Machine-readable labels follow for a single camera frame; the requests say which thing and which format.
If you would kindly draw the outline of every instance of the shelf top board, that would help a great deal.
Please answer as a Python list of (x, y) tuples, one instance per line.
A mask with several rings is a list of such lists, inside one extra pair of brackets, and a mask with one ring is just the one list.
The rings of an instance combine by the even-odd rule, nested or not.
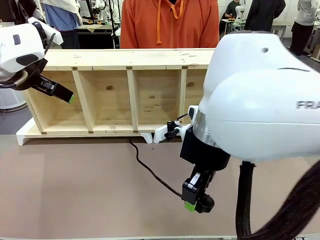
[(207, 69), (214, 48), (51, 49), (45, 71)]

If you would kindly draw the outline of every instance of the gray floor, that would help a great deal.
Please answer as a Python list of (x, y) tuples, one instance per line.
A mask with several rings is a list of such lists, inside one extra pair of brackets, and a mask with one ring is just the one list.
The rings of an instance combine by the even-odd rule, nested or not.
[[(291, 38), (285, 38), (283, 45), (289, 47)], [(300, 59), (314, 70), (320, 73), (320, 63), (303, 55)], [(31, 118), (28, 108), (16, 112), (1, 113), (0, 112), (0, 135), (16, 134), (16, 132)]]

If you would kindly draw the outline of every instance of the blue shirt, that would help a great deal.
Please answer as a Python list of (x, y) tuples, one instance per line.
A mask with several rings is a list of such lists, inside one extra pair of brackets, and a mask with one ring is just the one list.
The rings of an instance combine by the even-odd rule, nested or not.
[(43, 4), (43, 7), (46, 23), (59, 32), (72, 31), (80, 26), (77, 14), (47, 4)]

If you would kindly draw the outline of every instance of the hoodie drawstring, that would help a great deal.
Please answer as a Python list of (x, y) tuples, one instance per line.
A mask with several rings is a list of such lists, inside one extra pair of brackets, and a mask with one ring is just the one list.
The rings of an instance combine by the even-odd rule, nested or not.
[[(156, 44), (162, 44), (162, 41), (160, 39), (161, 1), (162, 0), (159, 0), (158, 2), (158, 12), (157, 12), (157, 18), (156, 18)], [(175, 5), (171, 4), (171, 9), (173, 11), (173, 15), (175, 19), (179, 19), (180, 17), (182, 17), (182, 15), (184, 14), (184, 0), (181, 0), (179, 16), (177, 15)]]

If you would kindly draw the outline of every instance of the orange hoodie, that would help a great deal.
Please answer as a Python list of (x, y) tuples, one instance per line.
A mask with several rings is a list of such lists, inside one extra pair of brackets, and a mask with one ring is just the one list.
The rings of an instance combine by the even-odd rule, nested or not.
[(122, 49), (215, 48), (217, 0), (124, 0)]

